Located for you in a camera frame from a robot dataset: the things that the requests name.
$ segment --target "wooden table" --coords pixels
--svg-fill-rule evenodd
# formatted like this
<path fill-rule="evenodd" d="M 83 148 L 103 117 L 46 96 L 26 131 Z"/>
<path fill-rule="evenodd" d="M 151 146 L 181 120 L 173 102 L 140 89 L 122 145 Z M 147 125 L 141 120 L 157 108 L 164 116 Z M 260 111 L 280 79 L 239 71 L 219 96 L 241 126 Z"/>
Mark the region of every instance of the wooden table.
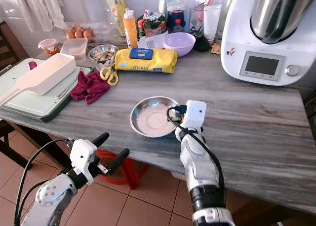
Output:
<path fill-rule="evenodd" d="M 207 103 L 204 136 L 218 156 L 226 187 L 282 206 L 316 214 L 316 148 L 299 91 L 234 79 L 220 57 L 191 52 L 174 74 L 119 71 L 119 83 L 97 102 L 71 101 L 49 123 L 7 111 L 0 117 L 60 137 L 110 138 L 101 148 L 170 171 L 184 173 L 180 143 L 170 134 L 149 139 L 129 124 L 132 108 L 150 96 L 185 104 Z"/>

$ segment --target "white plastic scoop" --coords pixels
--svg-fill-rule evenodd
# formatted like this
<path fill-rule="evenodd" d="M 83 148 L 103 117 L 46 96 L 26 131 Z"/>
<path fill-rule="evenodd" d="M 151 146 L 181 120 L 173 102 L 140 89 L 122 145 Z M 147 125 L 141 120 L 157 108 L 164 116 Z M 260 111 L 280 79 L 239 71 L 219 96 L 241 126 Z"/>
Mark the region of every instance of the white plastic scoop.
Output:
<path fill-rule="evenodd" d="M 15 85 L 0 98 L 0 107 L 19 93 L 28 90 L 44 95 L 76 68 L 75 57 L 56 53 L 16 80 Z"/>

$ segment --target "red stool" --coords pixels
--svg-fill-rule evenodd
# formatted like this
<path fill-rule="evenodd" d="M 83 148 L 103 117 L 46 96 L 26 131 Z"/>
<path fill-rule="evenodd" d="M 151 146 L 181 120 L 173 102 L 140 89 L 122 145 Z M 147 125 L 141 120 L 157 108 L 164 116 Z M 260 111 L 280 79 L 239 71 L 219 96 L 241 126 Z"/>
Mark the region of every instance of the red stool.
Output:
<path fill-rule="evenodd" d="M 97 156 L 99 158 L 107 158 L 107 159 L 114 159 L 117 154 L 107 152 L 101 149 L 97 150 Z M 139 186 L 139 179 L 147 172 L 149 168 L 149 164 L 144 164 L 142 169 L 137 173 L 133 160 L 130 158 L 126 158 L 122 165 L 120 166 L 120 169 L 124 175 L 125 178 L 123 179 L 114 179 L 109 178 L 104 175 L 100 175 L 100 177 L 111 184 L 117 184 L 117 185 L 123 185 L 128 184 L 131 189 L 135 189 Z"/>

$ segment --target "display screen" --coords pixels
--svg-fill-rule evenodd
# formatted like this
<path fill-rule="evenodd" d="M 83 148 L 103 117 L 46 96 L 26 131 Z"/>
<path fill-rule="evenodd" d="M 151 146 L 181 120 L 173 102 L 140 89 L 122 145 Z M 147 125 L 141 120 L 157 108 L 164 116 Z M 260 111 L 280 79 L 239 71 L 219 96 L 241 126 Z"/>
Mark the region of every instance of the display screen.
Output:
<path fill-rule="evenodd" d="M 247 72 L 275 75 L 279 60 L 263 57 L 249 56 L 246 65 Z"/>

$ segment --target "robotic arm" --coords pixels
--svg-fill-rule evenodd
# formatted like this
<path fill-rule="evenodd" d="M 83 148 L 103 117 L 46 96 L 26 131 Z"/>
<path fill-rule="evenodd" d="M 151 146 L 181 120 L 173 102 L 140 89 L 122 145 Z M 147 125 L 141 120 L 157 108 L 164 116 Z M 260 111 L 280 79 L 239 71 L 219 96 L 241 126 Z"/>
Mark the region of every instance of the robotic arm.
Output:
<path fill-rule="evenodd" d="M 123 150 L 112 162 L 104 167 L 96 156 L 97 148 L 109 137 L 104 133 L 94 141 L 70 141 L 72 151 L 70 159 L 73 168 L 64 171 L 56 178 L 47 181 L 38 189 L 36 199 L 22 226 L 58 226 L 64 210 L 76 195 L 77 190 L 86 183 L 92 184 L 98 174 L 112 174 L 128 156 L 129 150 Z"/>
<path fill-rule="evenodd" d="M 230 211 L 225 208 L 224 180 L 221 181 L 219 161 L 205 151 L 208 147 L 201 136 L 206 103 L 188 100 L 186 106 L 174 109 L 184 114 L 175 135 L 181 142 L 180 159 L 191 195 L 194 226 L 235 226 Z"/>

